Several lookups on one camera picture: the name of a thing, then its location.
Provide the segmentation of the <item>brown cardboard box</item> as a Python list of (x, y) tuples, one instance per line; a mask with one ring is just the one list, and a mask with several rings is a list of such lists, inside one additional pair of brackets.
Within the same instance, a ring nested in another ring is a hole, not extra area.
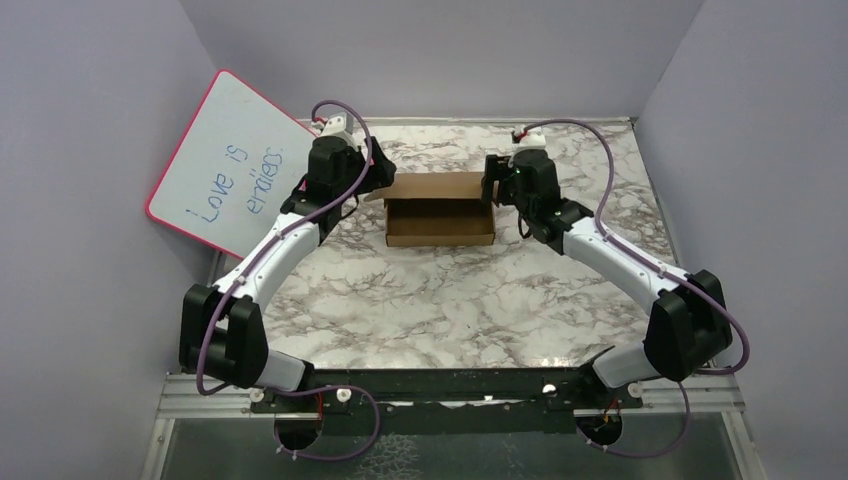
[(481, 172), (398, 173), (364, 200), (382, 203), (389, 247), (490, 246), (495, 217), (482, 181)]

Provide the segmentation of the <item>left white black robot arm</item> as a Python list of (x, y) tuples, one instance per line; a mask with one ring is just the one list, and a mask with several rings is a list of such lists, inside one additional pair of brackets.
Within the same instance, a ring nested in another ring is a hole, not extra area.
[(262, 313), (295, 267), (345, 218), (343, 203), (392, 185), (395, 172), (372, 135), (364, 147), (339, 134), (315, 138), (306, 174), (265, 237), (213, 285), (195, 284), (185, 294), (180, 366), (198, 381), (210, 376), (224, 386), (274, 389), (290, 410), (309, 406), (313, 364), (273, 350)]

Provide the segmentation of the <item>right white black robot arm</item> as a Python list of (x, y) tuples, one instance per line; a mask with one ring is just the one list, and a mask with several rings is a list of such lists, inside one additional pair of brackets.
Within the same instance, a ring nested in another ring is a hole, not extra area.
[(588, 266), (648, 316), (643, 340), (611, 347), (579, 367), (572, 390), (585, 404), (600, 407), (638, 381), (680, 382), (732, 344), (718, 278), (660, 264), (614, 236), (590, 209), (561, 196), (545, 150), (488, 155), (481, 187), (483, 201), (516, 208), (523, 237)]

